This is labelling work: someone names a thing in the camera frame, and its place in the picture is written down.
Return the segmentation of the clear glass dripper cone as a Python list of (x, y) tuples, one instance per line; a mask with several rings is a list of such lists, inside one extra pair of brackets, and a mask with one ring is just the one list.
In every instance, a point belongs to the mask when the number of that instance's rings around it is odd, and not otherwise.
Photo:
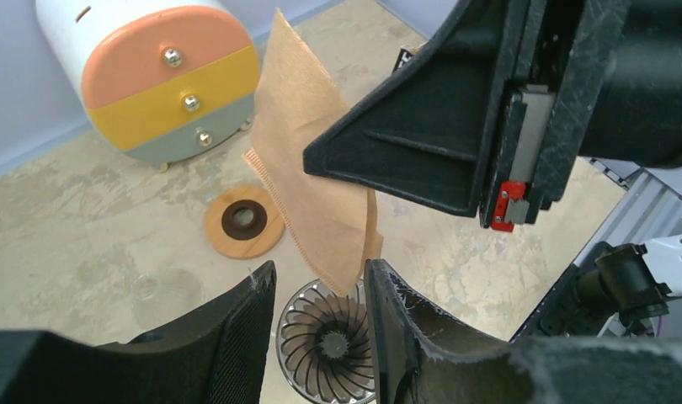
[(374, 402), (364, 283), (345, 296), (319, 279), (302, 286), (280, 315), (275, 352), (287, 382), (309, 402)]

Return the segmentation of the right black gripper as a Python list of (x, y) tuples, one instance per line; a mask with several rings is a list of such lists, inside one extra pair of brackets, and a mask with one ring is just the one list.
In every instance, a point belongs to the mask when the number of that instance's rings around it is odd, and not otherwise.
[(533, 1), (498, 114), (483, 227), (532, 224), (577, 157), (682, 168), (682, 1)]

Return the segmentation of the brown paper coffee filter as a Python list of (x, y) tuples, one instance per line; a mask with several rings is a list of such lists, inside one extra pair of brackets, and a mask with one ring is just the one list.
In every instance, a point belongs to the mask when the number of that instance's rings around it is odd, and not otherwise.
[(354, 288), (365, 260), (379, 257), (383, 243), (374, 191), (304, 171), (306, 147), (348, 110), (322, 63), (275, 11), (244, 159), (267, 187), (306, 264), (337, 295)]

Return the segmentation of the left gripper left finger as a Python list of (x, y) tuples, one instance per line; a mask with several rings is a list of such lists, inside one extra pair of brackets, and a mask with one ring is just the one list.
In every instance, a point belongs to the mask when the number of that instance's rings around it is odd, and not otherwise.
[(277, 277), (265, 262), (226, 293), (128, 343), (0, 331), (0, 403), (256, 403)]

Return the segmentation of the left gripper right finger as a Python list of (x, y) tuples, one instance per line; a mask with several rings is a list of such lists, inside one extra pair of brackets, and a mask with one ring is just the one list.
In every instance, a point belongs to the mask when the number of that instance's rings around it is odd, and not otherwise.
[(379, 403), (682, 403), (682, 342), (528, 337), (509, 343), (365, 263)]

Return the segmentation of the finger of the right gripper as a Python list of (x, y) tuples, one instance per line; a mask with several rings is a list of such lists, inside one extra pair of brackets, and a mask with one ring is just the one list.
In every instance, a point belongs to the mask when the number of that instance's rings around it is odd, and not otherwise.
[(459, 1), (435, 34), (303, 152), (307, 174), (473, 217), (526, 1)]

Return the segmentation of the light wooden ring coaster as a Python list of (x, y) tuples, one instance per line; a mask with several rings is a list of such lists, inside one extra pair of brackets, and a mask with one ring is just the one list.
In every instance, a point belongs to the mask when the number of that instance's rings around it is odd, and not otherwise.
[(257, 258), (281, 239), (285, 224), (269, 192), (259, 186), (228, 189), (209, 205), (203, 228), (211, 246), (233, 259)]

